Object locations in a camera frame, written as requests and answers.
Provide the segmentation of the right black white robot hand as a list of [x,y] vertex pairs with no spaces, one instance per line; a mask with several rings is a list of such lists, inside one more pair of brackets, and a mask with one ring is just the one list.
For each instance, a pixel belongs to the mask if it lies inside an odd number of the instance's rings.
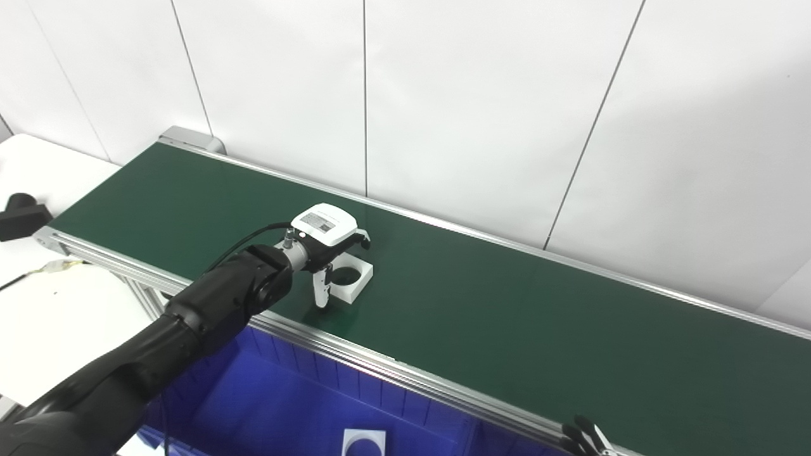
[[576,415],[573,424],[561,425],[559,444],[571,455],[619,455],[603,431],[584,415]]

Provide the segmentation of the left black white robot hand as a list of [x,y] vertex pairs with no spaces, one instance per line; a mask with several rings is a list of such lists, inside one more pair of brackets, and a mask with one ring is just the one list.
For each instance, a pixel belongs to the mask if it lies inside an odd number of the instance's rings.
[[[316,307],[325,309],[333,296],[351,304],[373,278],[374,267],[348,254],[351,246],[368,250],[371,238],[347,211],[330,204],[318,204],[298,214],[291,222],[282,251],[293,269],[312,274]],[[335,272],[348,268],[359,273],[351,283],[337,284]]]

